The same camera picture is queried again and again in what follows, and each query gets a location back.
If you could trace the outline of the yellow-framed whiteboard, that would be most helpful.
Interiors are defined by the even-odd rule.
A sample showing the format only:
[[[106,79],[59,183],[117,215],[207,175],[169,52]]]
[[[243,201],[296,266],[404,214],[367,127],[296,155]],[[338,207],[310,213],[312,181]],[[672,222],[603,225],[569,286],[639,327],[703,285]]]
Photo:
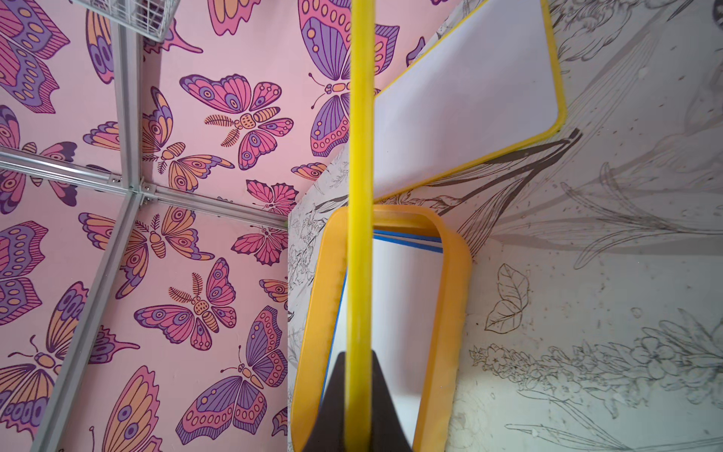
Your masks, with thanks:
[[[372,436],[372,264],[374,176],[374,1],[351,8],[348,195],[348,313],[344,444],[367,451]]]
[[[547,139],[567,116],[545,1],[484,1],[376,99],[374,195]]]

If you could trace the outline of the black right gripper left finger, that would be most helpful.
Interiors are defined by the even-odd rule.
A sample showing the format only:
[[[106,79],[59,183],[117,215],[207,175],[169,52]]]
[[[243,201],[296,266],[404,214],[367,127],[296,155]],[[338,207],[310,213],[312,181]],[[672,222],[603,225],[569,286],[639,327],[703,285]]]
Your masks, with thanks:
[[[322,397],[316,423],[305,444],[304,452],[345,451],[345,376],[346,354],[337,356],[329,385]]]

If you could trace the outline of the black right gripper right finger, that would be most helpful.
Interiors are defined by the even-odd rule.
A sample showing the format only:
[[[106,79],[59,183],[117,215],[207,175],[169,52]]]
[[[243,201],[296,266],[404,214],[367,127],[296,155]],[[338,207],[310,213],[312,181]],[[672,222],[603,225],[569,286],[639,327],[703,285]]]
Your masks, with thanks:
[[[412,452],[376,352],[372,351],[372,451]]]

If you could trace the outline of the yellow storage tray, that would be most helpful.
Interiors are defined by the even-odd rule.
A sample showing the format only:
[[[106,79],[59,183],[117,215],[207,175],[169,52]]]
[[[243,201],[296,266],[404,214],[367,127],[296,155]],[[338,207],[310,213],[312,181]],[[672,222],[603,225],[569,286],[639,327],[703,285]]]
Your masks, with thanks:
[[[442,279],[429,362],[412,451],[441,451],[452,414],[472,257],[462,237],[432,210],[378,205],[375,232],[385,231],[442,241]],[[292,398],[292,446],[303,451],[337,356],[346,353],[348,209],[337,210],[322,233]]]

